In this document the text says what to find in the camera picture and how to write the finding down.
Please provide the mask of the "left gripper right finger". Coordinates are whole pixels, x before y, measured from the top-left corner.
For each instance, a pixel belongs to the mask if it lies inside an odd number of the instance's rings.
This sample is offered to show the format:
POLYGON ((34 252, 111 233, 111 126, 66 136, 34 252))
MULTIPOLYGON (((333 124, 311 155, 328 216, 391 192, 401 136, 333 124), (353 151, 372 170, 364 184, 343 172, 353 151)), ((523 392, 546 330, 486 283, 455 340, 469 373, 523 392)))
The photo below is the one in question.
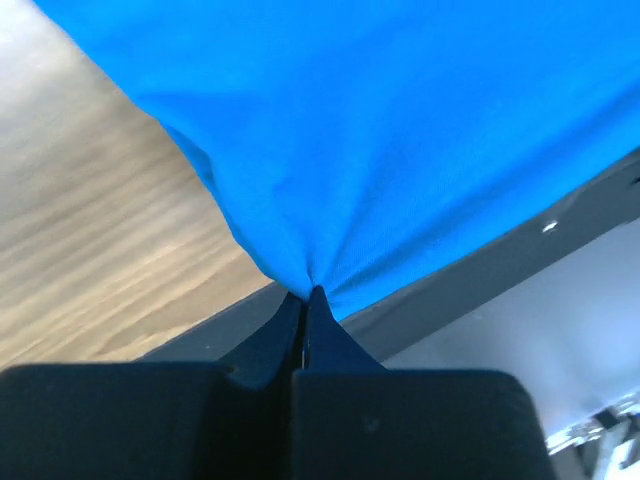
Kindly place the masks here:
POLYGON ((313 288, 306 307, 302 346, 307 370, 383 370, 334 319, 324 289, 313 288))

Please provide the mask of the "blue t-shirt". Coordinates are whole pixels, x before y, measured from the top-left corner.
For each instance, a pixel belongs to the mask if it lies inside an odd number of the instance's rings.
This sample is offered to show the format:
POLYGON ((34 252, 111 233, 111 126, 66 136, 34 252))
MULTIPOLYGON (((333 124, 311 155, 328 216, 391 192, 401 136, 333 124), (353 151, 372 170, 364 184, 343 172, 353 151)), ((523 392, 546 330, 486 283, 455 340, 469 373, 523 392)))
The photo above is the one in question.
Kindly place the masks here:
POLYGON ((344 319, 639 144, 635 1, 42 1, 237 243, 344 319))

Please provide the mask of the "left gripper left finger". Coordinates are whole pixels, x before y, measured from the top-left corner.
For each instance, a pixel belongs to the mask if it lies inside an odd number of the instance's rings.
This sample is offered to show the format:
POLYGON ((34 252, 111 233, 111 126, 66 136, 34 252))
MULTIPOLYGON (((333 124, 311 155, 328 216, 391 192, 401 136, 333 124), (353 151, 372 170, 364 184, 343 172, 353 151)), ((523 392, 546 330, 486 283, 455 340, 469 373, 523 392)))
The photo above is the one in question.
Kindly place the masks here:
POLYGON ((302 317, 303 302, 287 294, 263 326, 219 360, 226 378, 245 390, 279 389, 300 365, 302 317))

